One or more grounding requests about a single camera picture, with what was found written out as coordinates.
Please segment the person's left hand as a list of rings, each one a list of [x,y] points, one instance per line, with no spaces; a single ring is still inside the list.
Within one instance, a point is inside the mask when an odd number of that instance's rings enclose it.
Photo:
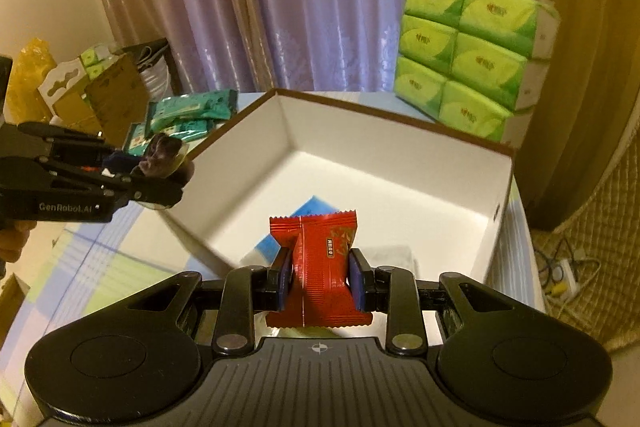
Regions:
[[[28,242],[30,232],[36,227],[36,221],[4,221],[0,229],[0,258],[6,263],[20,259],[23,248]]]

